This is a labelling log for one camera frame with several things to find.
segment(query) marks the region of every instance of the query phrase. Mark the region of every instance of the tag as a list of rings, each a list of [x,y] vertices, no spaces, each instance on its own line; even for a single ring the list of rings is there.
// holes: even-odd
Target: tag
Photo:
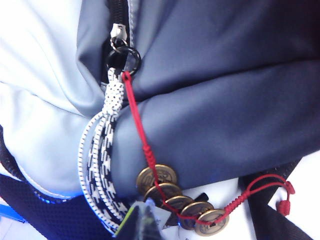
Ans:
[[[161,230],[164,228],[166,222],[168,221],[171,212],[164,210],[160,207],[155,206],[155,203],[152,199],[148,198],[145,202],[143,201],[136,201],[132,207],[139,206],[140,211],[144,213],[147,206],[151,207],[151,211],[154,215],[155,222],[158,226],[158,228]]]
[[[128,234],[140,236],[146,228],[151,228],[148,231],[158,233],[159,239],[162,239],[159,230],[164,228],[170,215],[171,212],[156,207],[152,199],[147,199],[146,202],[136,201],[128,210],[114,237],[123,238]]]

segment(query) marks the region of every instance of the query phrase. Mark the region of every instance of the coin charm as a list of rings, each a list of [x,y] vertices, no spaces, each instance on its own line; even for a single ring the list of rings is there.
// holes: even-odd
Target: coin charm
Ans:
[[[191,197],[188,196],[174,196],[172,198],[169,198],[165,203],[169,204],[171,207],[179,210],[179,212],[188,204],[191,204],[194,200]],[[162,205],[162,209],[170,211],[169,208],[166,206]],[[176,214],[173,212],[171,213],[171,216],[169,219],[166,221],[167,226],[176,226],[178,225],[178,217]]]
[[[173,183],[164,182],[160,183],[159,186],[164,192],[167,199],[182,195],[181,189]],[[152,198],[157,207],[160,207],[162,205],[162,197],[156,186],[153,186],[146,192],[146,194],[144,195],[144,201],[147,200],[147,198]]]
[[[159,183],[177,183],[177,175],[171,167],[163,164],[156,164],[155,169],[158,174]],[[146,192],[154,186],[154,183],[155,177],[150,167],[143,169],[136,179],[136,186],[142,195],[145,195]]]
[[[213,222],[217,220],[220,216],[225,214],[225,210],[223,209],[215,209],[215,210],[209,210],[205,213],[203,213],[198,220],[200,221],[206,221],[206,222]],[[216,225],[209,226],[209,225],[203,225],[196,223],[194,226],[195,232],[200,236],[211,236],[218,232],[220,232],[222,229],[225,228],[225,226],[228,224],[229,216],[227,216],[224,220],[217,223]]]
[[[211,203],[207,201],[197,201],[189,204],[181,211],[183,216],[200,216],[208,210],[214,209]],[[195,228],[195,220],[190,219],[179,219],[180,226],[187,230],[192,230]]]

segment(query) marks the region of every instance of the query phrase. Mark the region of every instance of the zipper pull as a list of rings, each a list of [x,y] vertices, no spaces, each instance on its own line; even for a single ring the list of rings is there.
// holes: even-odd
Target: zipper pull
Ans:
[[[119,23],[114,23],[110,32],[110,44],[113,50],[118,52],[117,48],[121,46],[128,46],[126,42],[128,38],[126,26]]]

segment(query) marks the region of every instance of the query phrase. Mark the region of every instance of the red cord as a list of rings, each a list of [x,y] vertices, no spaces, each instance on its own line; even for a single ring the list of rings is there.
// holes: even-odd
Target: red cord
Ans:
[[[156,158],[155,158],[154,153],[152,152],[152,149],[147,141],[147,136],[146,136],[146,133],[145,133],[142,121],[141,121],[141,117],[140,117],[139,110],[137,107],[137,102],[136,102],[134,91],[132,88],[132,78],[131,78],[131,75],[128,71],[124,71],[122,73],[122,80],[123,80],[125,87],[126,87],[126,93],[127,93],[130,109],[132,112],[132,116],[134,119],[134,123],[135,123],[136,129],[138,131],[138,134],[139,134],[141,141],[142,141],[142,144],[143,144],[142,149],[144,152],[144,156],[145,156],[145,159],[148,163],[149,168],[152,169],[152,172],[154,175],[154,185],[156,186],[157,190],[161,194],[162,203],[164,206],[166,206],[172,212],[176,213],[176,215],[181,219],[194,220],[196,223],[203,224],[203,225],[214,225],[214,224],[218,224],[219,222],[223,221],[233,210],[236,209],[236,207],[238,207],[241,203],[243,203],[252,194],[255,194],[259,191],[262,191],[262,190],[269,188],[269,187],[272,187],[272,186],[279,186],[279,187],[284,187],[286,189],[287,199],[282,200],[278,204],[277,211],[279,213],[283,214],[284,216],[289,214],[289,212],[290,212],[289,197],[290,197],[290,194],[295,193],[294,187],[292,186],[292,184],[289,181],[286,181],[282,176],[279,176],[277,174],[265,174],[260,177],[257,177],[255,180],[253,180],[248,185],[246,190],[240,196],[238,196],[235,200],[233,200],[229,205],[227,205],[224,208],[224,210],[225,210],[224,215],[220,216],[215,221],[200,221],[200,220],[198,220],[199,216],[180,215],[178,209],[175,209],[174,207],[172,207],[171,205],[166,203],[167,197],[166,197],[165,193],[162,191],[161,187],[159,186],[159,177],[158,177],[158,173],[156,171]],[[262,185],[254,190],[251,190],[251,188],[253,187],[254,184],[256,184],[258,181],[265,179],[265,178],[276,178],[282,182],[273,181],[273,182],[267,183],[265,185]]]

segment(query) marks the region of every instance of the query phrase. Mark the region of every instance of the black and white braided cord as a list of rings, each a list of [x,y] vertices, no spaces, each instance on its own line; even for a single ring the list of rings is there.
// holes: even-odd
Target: black and white braided cord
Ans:
[[[124,84],[114,68],[109,69],[108,79],[102,111],[89,121],[81,136],[78,174],[87,202],[105,228],[115,233],[128,211],[128,205],[117,196],[111,177],[113,135],[122,108]]]

